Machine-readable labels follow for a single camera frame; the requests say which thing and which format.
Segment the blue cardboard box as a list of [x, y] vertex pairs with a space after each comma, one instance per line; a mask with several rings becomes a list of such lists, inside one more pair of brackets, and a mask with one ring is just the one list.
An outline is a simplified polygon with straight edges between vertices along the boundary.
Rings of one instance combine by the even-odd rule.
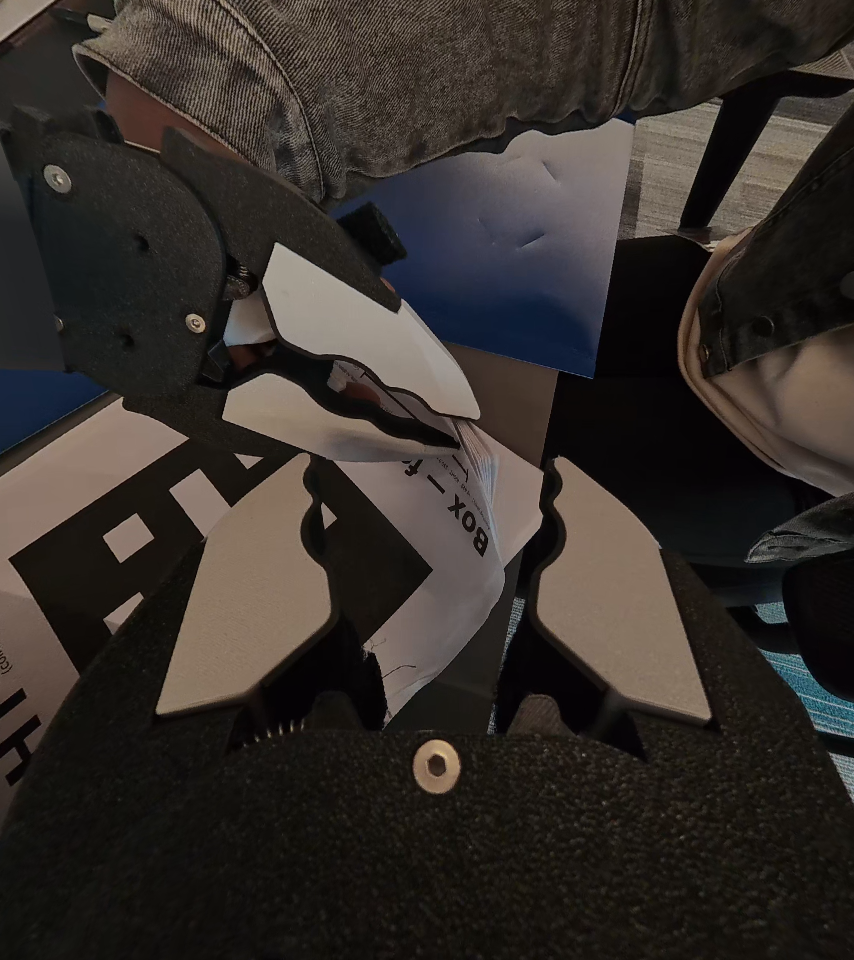
[[[61, 322], [52, 312], [21, 186], [2, 148], [5, 127], [0, 124], [0, 370], [88, 378], [65, 366]], [[621, 186], [608, 187], [625, 169], [615, 157], [618, 148], [600, 144], [608, 129], [626, 137], [621, 121], [590, 132], [525, 131], [500, 151], [463, 151], [390, 177], [334, 214], [286, 178], [213, 151], [193, 133], [169, 127], [164, 134], [186, 134], [219, 158], [276, 175], [333, 219], [375, 205], [407, 253], [381, 269], [383, 282], [450, 354], [454, 344], [591, 377], [623, 198]], [[263, 308], [231, 310], [233, 356], [248, 361], [250, 345], [274, 338], [266, 334], [265, 317]]]

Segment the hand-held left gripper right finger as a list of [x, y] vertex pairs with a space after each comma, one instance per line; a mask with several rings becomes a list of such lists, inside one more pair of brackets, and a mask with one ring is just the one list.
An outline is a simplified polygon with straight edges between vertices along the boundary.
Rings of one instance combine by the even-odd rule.
[[602, 688], [593, 727], [627, 711], [706, 726], [712, 711], [658, 541], [573, 462], [557, 458], [552, 468], [559, 540], [535, 576], [531, 616]]

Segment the beige shirt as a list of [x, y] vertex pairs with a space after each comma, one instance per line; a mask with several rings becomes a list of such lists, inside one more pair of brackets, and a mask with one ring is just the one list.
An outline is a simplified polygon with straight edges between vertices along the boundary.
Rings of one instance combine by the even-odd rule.
[[690, 294], [677, 359], [700, 401], [748, 449], [781, 474], [833, 496], [854, 492], [854, 325], [707, 378], [700, 368], [697, 306], [752, 229], [727, 237]]

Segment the person's right hand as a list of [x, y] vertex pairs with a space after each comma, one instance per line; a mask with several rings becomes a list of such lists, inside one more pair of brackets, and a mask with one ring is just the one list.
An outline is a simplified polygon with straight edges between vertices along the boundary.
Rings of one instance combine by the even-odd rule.
[[164, 103], [131, 81], [110, 71], [104, 101], [123, 141], [157, 153], [166, 128], [176, 127], [180, 117]]

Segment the stack of printed white paper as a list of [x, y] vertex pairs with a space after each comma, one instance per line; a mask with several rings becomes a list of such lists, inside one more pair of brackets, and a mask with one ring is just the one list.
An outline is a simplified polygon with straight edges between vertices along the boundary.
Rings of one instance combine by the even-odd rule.
[[223, 454], [114, 400], [0, 476], [0, 832], [28, 765], [116, 633], [159, 610], [194, 546], [149, 721], [249, 703], [338, 622], [381, 671], [385, 722], [492, 612], [533, 533], [542, 475], [503, 439], [495, 375], [531, 367], [457, 348], [481, 454], [332, 462]]

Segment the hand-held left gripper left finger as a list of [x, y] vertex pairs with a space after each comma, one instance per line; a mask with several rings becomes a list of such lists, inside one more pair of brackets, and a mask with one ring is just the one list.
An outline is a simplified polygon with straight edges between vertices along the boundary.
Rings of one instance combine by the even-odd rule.
[[208, 534], [158, 717], [249, 702], [336, 621], [309, 454], [255, 486]]

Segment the black-legged chair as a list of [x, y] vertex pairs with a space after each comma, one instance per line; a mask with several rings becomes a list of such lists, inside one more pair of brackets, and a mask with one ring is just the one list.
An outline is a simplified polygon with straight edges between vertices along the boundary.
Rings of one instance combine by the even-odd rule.
[[854, 89], [854, 66], [837, 51], [732, 90], [721, 108], [682, 212], [678, 231], [699, 241], [750, 152], [784, 99], [832, 100]]

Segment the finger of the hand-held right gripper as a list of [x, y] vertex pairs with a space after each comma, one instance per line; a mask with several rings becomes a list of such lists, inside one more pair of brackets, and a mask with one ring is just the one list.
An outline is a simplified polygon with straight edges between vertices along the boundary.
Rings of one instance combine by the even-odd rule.
[[364, 416], [348, 416], [321, 407], [300, 385], [276, 373], [263, 373], [228, 391], [224, 423], [275, 439], [337, 462], [394, 462], [459, 450], [449, 418], [433, 414], [417, 398], [394, 394], [363, 370], [335, 370], [329, 384], [337, 399], [362, 387], [376, 397], [374, 412], [395, 416], [402, 427], [431, 427], [440, 439], [394, 437]]
[[[271, 252], [262, 286], [277, 339], [292, 349], [294, 359], [346, 361], [385, 390], [418, 399], [437, 416], [472, 422], [479, 418], [480, 407], [465, 374], [405, 301], [391, 310], [280, 243]], [[336, 398], [329, 390], [329, 373], [320, 375], [315, 388], [308, 386], [305, 372], [264, 373], [288, 378], [321, 407], [370, 419], [391, 436], [441, 437], [431, 427], [402, 427], [394, 415], [375, 413], [375, 406], [363, 401], [352, 405], [350, 397]]]

